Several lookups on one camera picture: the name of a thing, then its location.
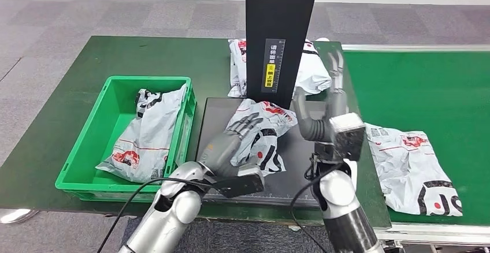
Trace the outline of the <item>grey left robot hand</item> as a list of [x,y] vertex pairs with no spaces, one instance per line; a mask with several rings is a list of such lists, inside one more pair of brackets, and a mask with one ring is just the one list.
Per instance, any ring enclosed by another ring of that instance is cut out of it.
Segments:
[[231,159],[243,138],[262,121],[259,113],[252,113],[235,121],[208,143],[197,162],[216,177],[237,176],[239,168],[231,164]]

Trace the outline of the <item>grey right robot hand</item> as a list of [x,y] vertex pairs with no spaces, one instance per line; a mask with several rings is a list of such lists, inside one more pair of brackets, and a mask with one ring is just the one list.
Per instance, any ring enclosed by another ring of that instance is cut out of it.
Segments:
[[303,88],[298,87],[296,89],[292,101],[300,134],[308,141],[329,143],[332,132],[329,120],[348,112],[347,94],[343,89],[343,54],[337,50],[334,53],[329,53],[328,57],[332,63],[332,83],[328,90],[323,117],[319,120],[310,117],[310,113],[306,109],[306,92]]

